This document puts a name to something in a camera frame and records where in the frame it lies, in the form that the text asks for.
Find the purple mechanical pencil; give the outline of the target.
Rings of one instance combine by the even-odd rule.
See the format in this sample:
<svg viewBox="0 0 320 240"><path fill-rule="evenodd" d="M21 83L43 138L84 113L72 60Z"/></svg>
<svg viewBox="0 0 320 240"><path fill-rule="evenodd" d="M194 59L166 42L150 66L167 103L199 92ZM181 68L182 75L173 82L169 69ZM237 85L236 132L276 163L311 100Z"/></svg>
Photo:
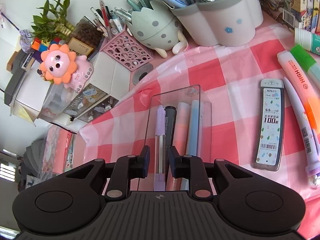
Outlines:
<svg viewBox="0 0 320 240"><path fill-rule="evenodd" d="M165 110L162 105L157 108L155 131L155 173L153 180L154 191L165 191L166 179L166 151L165 151Z"/></svg>

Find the clear plastic organizer box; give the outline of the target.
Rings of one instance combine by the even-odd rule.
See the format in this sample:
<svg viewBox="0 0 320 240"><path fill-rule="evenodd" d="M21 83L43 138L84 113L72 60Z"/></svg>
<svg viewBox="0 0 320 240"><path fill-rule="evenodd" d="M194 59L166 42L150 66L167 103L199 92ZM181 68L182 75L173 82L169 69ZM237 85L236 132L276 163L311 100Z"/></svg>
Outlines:
<svg viewBox="0 0 320 240"><path fill-rule="evenodd" d="M156 94L150 99L144 144L150 148L149 173L140 179L140 191L187 190L189 181L172 176L168 160L171 146L181 156L210 162L212 104L200 85Z"/></svg>

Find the black marker pen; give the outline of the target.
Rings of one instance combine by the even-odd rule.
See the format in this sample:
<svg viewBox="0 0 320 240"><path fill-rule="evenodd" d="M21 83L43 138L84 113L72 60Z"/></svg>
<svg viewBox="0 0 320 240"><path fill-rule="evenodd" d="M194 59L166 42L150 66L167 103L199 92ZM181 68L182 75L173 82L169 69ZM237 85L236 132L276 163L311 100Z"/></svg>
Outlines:
<svg viewBox="0 0 320 240"><path fill-rule="evenodd" d="M169 172L169 148L172 146L174 129L176 122L176 108L174 106L165 107L165 176L168 177Z"/></svg>

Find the light blue pen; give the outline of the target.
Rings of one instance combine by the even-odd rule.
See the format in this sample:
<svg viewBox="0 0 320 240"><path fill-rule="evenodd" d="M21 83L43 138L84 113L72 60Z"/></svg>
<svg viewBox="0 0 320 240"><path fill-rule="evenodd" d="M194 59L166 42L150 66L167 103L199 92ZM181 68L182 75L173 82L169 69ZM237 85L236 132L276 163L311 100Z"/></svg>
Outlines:
<svg viewBox="0 0 320 240"><path fill-rule="evenodd" d="M201 107L202 103L199 100L192 101L185 155L200 156L202 140Z"/></svg>

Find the pencil lead refill case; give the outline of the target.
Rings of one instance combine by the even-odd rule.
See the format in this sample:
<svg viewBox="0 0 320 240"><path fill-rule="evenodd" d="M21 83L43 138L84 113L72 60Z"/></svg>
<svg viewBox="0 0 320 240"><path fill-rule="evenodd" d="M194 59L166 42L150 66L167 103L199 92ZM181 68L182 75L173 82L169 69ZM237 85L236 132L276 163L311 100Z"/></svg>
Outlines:
<svg viewBox="0 0 320 240"><path fill-rule="evenodd" d="M279 169L284 136L283 81L280 79L261 80L260 98L261 115L253 167L275 172Z"/></svg>

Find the lilac cartoon pen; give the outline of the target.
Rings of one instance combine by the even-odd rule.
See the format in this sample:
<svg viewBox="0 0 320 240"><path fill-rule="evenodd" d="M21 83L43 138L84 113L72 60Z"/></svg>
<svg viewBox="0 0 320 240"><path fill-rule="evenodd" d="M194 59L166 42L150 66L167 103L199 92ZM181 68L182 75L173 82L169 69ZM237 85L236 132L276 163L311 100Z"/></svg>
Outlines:
<svg viewBox="0 0 320 240"><path fill-rule="evenodd" d="M311 128L303 104L291 82L283 79L285 89L295 113L299 130L303 139L307 166L305 168L308 185L312 189L319 188L319 141L316 132Z"/></svg>

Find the orange highlighter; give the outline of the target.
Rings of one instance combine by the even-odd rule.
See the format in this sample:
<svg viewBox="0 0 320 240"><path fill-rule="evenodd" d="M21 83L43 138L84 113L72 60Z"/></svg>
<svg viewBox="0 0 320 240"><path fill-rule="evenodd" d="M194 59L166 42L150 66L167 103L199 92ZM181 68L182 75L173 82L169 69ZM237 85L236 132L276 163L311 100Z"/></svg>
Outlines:
<svg viewBox="0 0 320 240"><path fill-rule="evenodd" d="M279 52L277 58L303 104L311 128L319 135L319 97L301 66L289 51Z"/></svg>

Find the green highlighter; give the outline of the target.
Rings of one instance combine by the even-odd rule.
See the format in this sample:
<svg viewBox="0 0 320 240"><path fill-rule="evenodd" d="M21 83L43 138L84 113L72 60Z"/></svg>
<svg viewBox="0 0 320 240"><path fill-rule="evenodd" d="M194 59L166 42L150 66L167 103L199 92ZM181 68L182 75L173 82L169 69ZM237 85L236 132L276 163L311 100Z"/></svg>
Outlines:
<svg viewBox="0 0 320 240"><path fill-rule="evenodd" d="M313 82L320 88L320 67L316 60L301 46L295 45L290 53L302 67L302 69L311 77Z"/></svg>

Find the green white glue stick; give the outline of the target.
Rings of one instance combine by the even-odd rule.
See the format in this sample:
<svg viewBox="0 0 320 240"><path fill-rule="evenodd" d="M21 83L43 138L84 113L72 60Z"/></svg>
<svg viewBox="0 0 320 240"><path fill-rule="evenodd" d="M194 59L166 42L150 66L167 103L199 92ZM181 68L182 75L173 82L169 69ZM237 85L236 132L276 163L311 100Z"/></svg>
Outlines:
<svg viewBox="0 0 320 240"><path fill-rule="evenodd" d="M320 54L320 36L310 31L295 28L294 33L295 45L302 46L305 50L310 51L314 54Z"/></svg>

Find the white drawer organizer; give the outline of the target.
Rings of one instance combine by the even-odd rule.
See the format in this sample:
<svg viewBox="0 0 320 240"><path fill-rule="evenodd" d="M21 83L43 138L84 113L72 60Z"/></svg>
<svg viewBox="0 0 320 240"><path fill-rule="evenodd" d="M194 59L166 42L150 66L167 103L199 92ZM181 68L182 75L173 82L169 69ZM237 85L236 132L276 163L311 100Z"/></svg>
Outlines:
<svg viewBox="0 0 320 240"><path fill-rule="evenodd" d="M131 72L106 55L92 59L93 74L80 91L53 85L37 72L39 62L26 70L12 98L10 113L31 124L37 119L72 131L104 114L129 91Z"/></svg>

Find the red pink checkered cloth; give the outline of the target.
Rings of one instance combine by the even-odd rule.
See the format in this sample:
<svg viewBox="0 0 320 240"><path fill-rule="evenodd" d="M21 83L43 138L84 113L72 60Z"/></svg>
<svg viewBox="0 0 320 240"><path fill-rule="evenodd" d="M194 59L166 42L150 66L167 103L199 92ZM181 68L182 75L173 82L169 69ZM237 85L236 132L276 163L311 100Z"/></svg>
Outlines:
<svg viewBox="0 0 320 240"><path fill-rule="evenodd" d="M95 158L114 162L144 145L151 97L199 85L212 104L210 160L226 159L251 169L260 119L260 81L285 73L277 54L293 47L293 34L265 15L248 44L196 47L150 72L114 109L80 129L74 164Z"/></svg>

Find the pink perforated pen holder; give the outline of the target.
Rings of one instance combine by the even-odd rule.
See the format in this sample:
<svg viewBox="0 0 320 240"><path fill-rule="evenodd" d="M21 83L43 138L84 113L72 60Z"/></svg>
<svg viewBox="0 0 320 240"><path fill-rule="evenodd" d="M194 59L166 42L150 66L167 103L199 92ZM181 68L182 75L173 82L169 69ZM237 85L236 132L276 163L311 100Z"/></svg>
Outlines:
<svg viewBox="0 0 320 240"><path fill-rule="evenodd" d="M109 41L104 39L100 51L112 57L131 72L154 59L153 51L138 42L130 34L127 26Z"/></svg>

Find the pink lion toy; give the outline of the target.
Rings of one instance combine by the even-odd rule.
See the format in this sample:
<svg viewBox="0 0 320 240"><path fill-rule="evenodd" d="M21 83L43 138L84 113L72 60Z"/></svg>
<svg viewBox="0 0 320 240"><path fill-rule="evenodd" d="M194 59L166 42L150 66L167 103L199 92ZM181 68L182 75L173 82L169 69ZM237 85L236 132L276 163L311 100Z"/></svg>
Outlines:
<svg viewBox="0 0 320 240"><path fill-rule="evenodd" d="M67 44L52 44L41 53L41 76L55 85L63 85L80 93L93 74L93 64L87 56L78 56Z"/></svg>

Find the green egg-shaped pen holder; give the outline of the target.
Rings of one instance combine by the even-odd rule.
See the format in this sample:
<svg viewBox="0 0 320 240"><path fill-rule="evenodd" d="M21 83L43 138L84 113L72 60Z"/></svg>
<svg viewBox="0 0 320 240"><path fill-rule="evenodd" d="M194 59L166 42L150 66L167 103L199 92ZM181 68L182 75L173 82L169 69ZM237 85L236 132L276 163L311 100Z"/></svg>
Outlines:
<svg viewBox="0 0 320 240"><path fill-rule="evenodd" d="M169 50L175 55L186 50L188 41L178 18L162 2L153 0L150 4L151 8L131 13L131 20L126 21L131 34L163 58L168 57Z"/></svg>

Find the white cloud-shaped pen holder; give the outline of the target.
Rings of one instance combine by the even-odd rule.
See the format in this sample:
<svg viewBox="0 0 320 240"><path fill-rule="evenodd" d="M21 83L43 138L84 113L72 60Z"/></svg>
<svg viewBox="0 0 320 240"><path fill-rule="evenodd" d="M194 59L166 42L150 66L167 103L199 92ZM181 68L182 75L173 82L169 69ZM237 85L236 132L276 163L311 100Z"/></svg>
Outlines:
<svg viewBox="0 0 320 240"><path fill-rule="evenodd" d="M171 11L199 46L247 44L263 22L259 0L199 2Z"/></svg>

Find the colourful rubik cube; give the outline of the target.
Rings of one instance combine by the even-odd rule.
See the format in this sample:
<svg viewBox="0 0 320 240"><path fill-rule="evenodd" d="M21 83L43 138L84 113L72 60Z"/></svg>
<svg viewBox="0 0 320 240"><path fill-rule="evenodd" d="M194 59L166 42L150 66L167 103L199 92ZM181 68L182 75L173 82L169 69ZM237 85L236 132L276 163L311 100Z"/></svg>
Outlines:
<svg viewBox="0 0 320 240"><path fill-rule="evenodd" d="M49 42L44 42L40 40L39 38L34 38L32 43L31 43L31 49L36 50L36 51L46 51L52 44L59 44L61 39L59 37L54 38L53 40Z"/></svg>

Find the green bamboo plant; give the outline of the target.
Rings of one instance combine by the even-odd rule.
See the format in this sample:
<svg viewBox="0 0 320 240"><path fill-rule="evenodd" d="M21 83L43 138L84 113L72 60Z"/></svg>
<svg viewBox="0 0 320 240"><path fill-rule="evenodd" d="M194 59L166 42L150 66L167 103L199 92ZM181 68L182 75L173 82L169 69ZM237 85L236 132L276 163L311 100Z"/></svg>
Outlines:
<svg viewBox="0 0 320 240"><path fill-rule="evenodd" d="M31 25L33 36L44 43L51 42L56 37L68 40L75 29L75 26L67 20L70 0L51 1L55 4L46 0L44 6L37 8L42 12L40 15L33 15L33 24Z"/></svg>

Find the boxed comic book set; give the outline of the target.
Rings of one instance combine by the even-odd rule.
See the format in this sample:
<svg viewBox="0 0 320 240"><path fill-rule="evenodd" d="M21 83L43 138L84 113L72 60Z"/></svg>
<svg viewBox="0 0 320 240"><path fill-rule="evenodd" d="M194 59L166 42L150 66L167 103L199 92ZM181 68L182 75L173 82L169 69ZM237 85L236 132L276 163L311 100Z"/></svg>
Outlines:
<svg viewBox="0 0 320 240"><path fill-rule="evenodd" d="M260 0L263 11L289 29L319 32L319 0Z"/></svg>

